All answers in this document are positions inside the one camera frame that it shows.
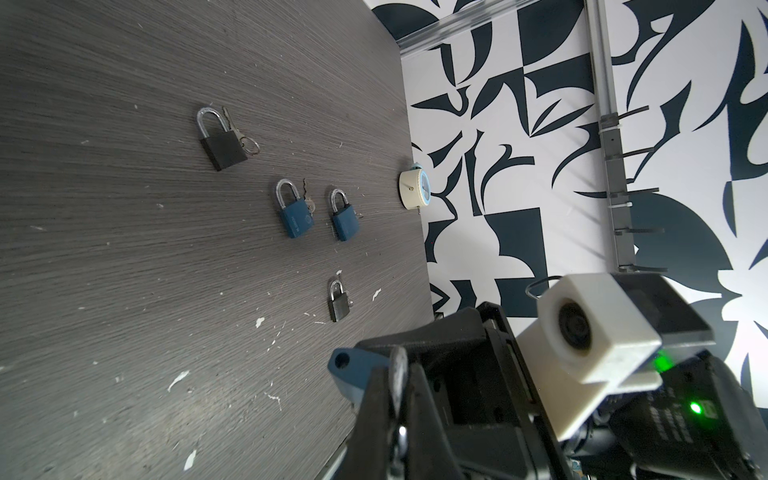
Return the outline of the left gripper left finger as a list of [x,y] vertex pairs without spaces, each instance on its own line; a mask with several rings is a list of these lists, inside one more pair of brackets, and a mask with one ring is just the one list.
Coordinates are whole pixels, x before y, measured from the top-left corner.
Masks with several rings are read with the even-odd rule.
[[346,453],[333,479],[387,479],[391,463],[388,369],[372,370]]

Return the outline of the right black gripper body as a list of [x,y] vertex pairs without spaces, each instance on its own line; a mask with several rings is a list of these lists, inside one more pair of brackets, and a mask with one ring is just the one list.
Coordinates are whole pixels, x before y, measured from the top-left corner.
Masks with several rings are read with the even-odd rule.
[[[502,308],[484,302],[356,348],[388,357],[396,346],[425,371],[463,479],[567,479],[570,468],[533,390]],[[387,479],[406,479],[403,415],[393,416]]]

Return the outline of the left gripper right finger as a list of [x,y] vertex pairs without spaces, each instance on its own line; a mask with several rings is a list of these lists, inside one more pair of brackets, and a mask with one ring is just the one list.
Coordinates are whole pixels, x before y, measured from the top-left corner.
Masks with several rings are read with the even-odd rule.
[[422,366],[409,366],[402,407],[406,479],[463,479]]

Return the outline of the blue padlock with key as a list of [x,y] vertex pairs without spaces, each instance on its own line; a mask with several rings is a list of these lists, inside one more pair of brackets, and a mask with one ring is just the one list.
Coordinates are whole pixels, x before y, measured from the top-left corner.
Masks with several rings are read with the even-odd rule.
[[360,408],[372,372],[379,367],[388,374],[386,392],[393,416],[399,418],[409,376],[408,355],[402,346],[394,347],[388,357],[358,348],[338,348],[328,362],[328,370],[339,392],[354,410]]

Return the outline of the small black padlock back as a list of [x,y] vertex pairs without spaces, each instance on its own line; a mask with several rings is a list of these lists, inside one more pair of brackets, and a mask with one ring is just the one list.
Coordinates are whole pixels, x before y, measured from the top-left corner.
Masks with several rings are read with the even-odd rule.
[[350,314],[350,301],[339,276],[328,285],[328,306],[331,320],[339,322]]

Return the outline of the black padlock with key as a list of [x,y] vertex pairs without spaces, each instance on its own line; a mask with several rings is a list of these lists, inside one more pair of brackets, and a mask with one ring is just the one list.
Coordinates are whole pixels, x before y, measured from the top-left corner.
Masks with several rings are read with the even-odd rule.
[[[209,134],[204,124],[204,117],[212,115],[221,126],[221,131]],[[202,107],[196,113],[198,130],[202,135],[200,143],[209,157],[214,169],[222,171],[246,161],[261,152],[256,140],[244,135],[234,124],[226,107],[221,111],[213,107]]]

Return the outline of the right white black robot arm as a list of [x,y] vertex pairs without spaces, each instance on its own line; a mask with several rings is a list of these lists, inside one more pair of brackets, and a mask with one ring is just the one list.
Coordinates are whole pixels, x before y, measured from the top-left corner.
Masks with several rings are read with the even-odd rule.
[[717,357],[700,352],[645,393],[612,394],[558,439],[500,306],[360,341],[384,356],[340,479],[763,479],[767,428]]

